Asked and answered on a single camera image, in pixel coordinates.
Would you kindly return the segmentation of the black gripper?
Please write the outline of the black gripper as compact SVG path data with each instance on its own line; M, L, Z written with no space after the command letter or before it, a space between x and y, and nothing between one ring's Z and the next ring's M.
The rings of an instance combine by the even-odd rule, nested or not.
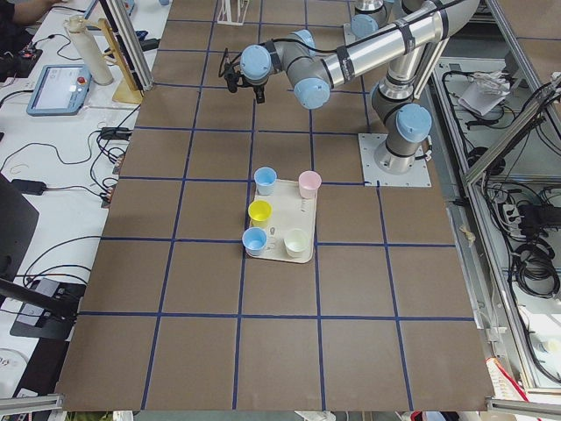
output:
M234 59L231 59L229 49L225 48L219 65L218 77L225 80L230 93L235 94L239 89L252 89L256 103L264 103L266 101L266 82L261 84L250 82L241 72L240 56L241 54L238 54Z

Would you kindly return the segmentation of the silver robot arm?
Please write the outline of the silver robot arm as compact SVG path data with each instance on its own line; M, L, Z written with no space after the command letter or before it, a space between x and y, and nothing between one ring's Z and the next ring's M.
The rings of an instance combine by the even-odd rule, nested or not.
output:
M265 101L271 75L283 73L295 98L307 111L323 107L333 89L382 66L386 76L374 90L375 103L402 106L414 97L428 54L462 29L475 13L475 1L396 1L395 20L348 45L316 48L308 30L291 32L247 46L238 56L224 54L218 75L231 93L252 89L257 103Z
M354 4L351 32L356 39L363 39L377 32L388 22L390 1L358 0Z

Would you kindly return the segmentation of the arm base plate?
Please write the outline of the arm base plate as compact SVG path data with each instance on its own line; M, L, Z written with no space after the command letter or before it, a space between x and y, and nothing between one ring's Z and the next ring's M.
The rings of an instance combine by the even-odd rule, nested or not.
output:
M360 133L359 152L364 184L371 187L430 188L428 161L422 144L415 155L398 157L387 149L385 133Z

